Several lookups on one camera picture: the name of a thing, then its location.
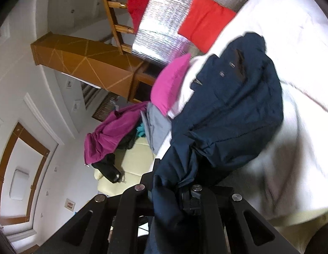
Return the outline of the red pillow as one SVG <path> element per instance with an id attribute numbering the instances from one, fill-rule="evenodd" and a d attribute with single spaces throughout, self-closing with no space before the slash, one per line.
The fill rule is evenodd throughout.
<path id="1" fill-rule="evenodd" d="M 214 0 L 193 0 L 178 34 L 207 53 L 236 12 Z"/>

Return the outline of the black garment on headboard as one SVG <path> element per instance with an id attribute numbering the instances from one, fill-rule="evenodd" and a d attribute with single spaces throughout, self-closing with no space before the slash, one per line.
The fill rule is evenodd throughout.
<path id="1" fill-rule="evenodd" d="M 117 145 L 116 151 L 126 151 L 133 147 L 136 141 L 136 129 L 125 135 Z M 120 182 L 122 173 L 115 166 L 115 153 L 107 154 L 102 160 L 92 164 L 92 167 L 99 170 L 101 174 L 111 183 Z"/>

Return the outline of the silver reflective foil mat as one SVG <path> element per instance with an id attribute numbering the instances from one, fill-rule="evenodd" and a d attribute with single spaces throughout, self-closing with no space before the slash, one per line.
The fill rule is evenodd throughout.
<path id="1" fill-rule="evenodd" d="M 149 0 L 138 32 L 132 44 L 132 54 L 159 65 L 166 65 L 175 58 L 202 52 L 188 39 L 178 34 L 193 0 Z M 235 12 L 247 0 L 214 0 Z"/>

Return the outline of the wooden spindle railing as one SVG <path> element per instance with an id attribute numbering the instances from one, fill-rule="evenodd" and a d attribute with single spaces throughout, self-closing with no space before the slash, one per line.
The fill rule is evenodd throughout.
<path id="1" fill-rule="evenodd" d="M 115 14 L 115 9 L 128 9 L 127 3 L 113 1 L 113 0 L 103 0 L 105 12 L 111 27 L 112 36 L 116 41 L 116 46 L 120 54 L 132 53 L 132 46 L 125 44 L 122 38 L 122 34 L 134 35 L 134 29 L 127 25 L 121 25 L 117 21 Z"/>

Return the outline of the white fleece bed blanket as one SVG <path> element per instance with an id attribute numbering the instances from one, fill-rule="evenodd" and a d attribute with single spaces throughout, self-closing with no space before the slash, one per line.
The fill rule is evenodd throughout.
<path id="1" fill-rule="evenodd" d="M 248 0 L 209 52 L 191 60 L 174 118 L 207 58 L 246 33 L 265 40 L 283 122 L 255 159 L 218 184 L 235 188 L 266 219 L 328 209 L 328 19 L 314 0 Z"/>

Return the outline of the grey garment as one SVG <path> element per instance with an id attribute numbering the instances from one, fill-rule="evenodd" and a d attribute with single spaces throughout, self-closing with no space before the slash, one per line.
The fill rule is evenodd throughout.
<path id="1" fill-rule="evenodd" d="M 171 130 L 171 120 L 162 115 L 161 111 L 150 102 L 147 104 L 146 110 L 141 112 L 141 117 L 151 151 L 157 154 Z"/>

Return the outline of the navy blue padded jacket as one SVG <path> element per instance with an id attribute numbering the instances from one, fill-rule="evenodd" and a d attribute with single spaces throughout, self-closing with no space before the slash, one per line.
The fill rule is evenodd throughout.
<path id="1" fill-rule="evenodd" d="M 183 211 L 181 188 L 217 184 L 255 159 L 283 122 L 282 88 L 266 43 L 256 33 L 209 56 L 193 95 L 173 119 L 171 143 L 158 164 L 146 253 L 197 253 L 199 228 Z"/>

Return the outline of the teal garment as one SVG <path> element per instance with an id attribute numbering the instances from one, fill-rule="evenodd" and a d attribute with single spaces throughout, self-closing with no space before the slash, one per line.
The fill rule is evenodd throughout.
<path id="1" fill-rule="evenodd" d="M 136 137 L 137 138 L 143 138 L 146 136 L 145 132 L 145 126 L 143 123 L 141 123 L 137 128 L 136 128 Z"/>

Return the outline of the magenta pillow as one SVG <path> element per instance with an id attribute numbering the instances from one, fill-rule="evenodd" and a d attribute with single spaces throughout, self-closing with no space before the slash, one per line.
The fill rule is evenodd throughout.
<path id="1" fill-rule="evenodd" d="M 189 69 L 191 54 L 175 58 L 160 72 L 151 89 L 150 101 L 166 116 L 177 100 L 184 77 Z"/>

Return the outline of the purple garment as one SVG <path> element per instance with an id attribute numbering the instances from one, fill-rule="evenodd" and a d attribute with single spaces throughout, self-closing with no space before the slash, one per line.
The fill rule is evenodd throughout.
<path id="1" fill-rule="evenodd" d="M 136 127 L 147 105 L 147 102 L 141 102 L 113 110 L 105 121 L 87 134 L 84 141 L 85 164 L 96 163 L 113 153 L 120 141 Z"/>

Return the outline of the brown wooden cabinet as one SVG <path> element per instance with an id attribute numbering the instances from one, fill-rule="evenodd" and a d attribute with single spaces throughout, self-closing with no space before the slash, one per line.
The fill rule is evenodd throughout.
<path id="1" fill-rule="evenodd" d="M 148 101 L 155 78 L 149 63 L 117 47 L 51 32 L 31 44 L 36 65 L 47 66 L 124 97 L 132 103 Z"/>

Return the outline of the cream leather headboard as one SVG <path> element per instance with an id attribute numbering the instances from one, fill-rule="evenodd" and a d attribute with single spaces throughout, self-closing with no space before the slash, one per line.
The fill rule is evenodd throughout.
<path id="1" fill-rule="evenodd" d="M 150 172 L 155 155 L 146 138 L 138 138 L 131 149 L 115 151 L 115 166 L 121 172 L 120 182 L 112 183 L 99 170 L 94 171 L 94 178 L 98 181 L 97 190 L 109 197 L 113 197 L 139 184 L 143 174 Z"/>

